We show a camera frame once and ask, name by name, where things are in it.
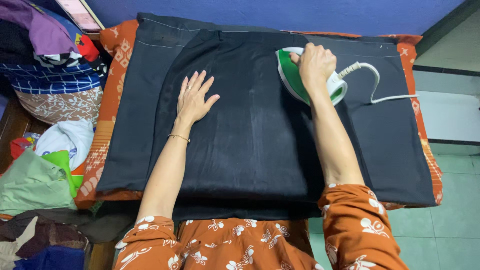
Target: forearm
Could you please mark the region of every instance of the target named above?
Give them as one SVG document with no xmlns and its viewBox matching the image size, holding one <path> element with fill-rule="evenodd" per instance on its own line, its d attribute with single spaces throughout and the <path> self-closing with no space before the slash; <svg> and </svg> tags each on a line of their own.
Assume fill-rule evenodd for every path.
<svg viewBox="0 0 480 270">
<path fill-rule="evenodd" d="M 177 119 L 171 133 L 188 138 L 191 126 L 190 123 L 182 123 Z M 168 138 L 148 179 L 138 219 L 145 216 L 172 217 L 185 173 L 187 143 L 179 137 Z"/>
<path fill-rule="evenodd" d="M 328 96 L 326 84 L 309 91 L 315 145 L 325 184 L 364 184 L 352 142 Z"/>
</svg>

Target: bracelet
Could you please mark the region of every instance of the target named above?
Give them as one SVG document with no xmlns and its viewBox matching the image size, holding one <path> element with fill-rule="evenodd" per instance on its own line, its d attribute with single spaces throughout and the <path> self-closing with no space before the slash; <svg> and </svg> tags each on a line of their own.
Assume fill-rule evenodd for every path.
<svg viewBox="0 0 480 270">
<path fill-rule="evenodd" d="M 182 136 L 180 136 L 180 135 L 173 135 L 172 133 L 170 133 L 168 136 L 169 136 L 169 137 L 170 137 L 170 136 L 173 136 L 174 138 L 175 138 L 175 137 L 180 137 L 180 138 L 182 138 L 182 139 L 186 140 L 187 142 L 190 142 L 190 140 L 189 140 L 189 139 L 187 139 L 187 138 L 184 138 L 184 137 L 182 137 Z"/>
</svg>

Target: tiled floor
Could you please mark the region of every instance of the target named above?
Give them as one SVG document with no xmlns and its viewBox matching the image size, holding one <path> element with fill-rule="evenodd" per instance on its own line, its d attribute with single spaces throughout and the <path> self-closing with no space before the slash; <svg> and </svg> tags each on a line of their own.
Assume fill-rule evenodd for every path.
<svg viewBox="0 0 480 270">
<path fill-rule="evenodd" d="M 444 172 L 441 206 L 388 212 L 400 257 L 411 270 L 478 269 L 480 157 L 435 155 Z M 331 270 L 321 219 L 310 219 L 315 259 Z"/>
</svg>

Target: blue wall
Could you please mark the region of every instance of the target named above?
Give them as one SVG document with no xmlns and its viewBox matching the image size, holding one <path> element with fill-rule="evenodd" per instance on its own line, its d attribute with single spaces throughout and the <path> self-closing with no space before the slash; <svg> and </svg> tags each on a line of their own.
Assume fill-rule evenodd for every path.
<svg viewBox="0 0 480 270">
<path fill-rule="evenodd" d="M 137 12 L 226 25 L 330 31 L 364 36 L 420 35 L 463 0 L 85 0 L 105 27 Z M 46 8 L 53 0 L 34 0 Z"/>
</svg>

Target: white cord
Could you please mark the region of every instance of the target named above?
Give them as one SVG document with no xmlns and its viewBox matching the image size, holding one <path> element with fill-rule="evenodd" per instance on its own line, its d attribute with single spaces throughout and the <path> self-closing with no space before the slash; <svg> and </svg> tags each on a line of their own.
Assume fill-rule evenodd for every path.
<svg viewBox="0 0 480 270">
<path fill-rule="evenodd" d="M 346 69 L 342 70 L 338 74 L 337 78 L 338 78 L 338 80 L 341 80 L 341 79 L 343 79 L 343 77 L 348 75 L 350 72 L 352 72 L 354 70 L 357 70 L 357 69 L 360 69 L 362 67 L 366 67 L 366 68 L 370 69 L 373 72 L 373 74 L 375 75 L 375 84 L 373 85 L 373 92 L 370 95 L 370 103 L 371 104 L 379 103 L 379 102 L 382 102 L 382 101 L 385 101 L 385 100 L 399 99 L 399 98 L 415 98 L 415 97 L 419 96 L 419 95 L 401 95 L 401 96 L 392 96 L 392 97 L 385 97 L 385 98 L 379 98 L 379 99 L 373 100 L 373 94 L 375 93 L 375 90 L 377 90 L 378 83 L 380 82 L 380 74 L 378 73 L 378 70 L 374 66 L 372 66 L 368 63 L 355 62 L 353 65 L 351 65 L 351 66 L 347 67 Z"/>
</svg>

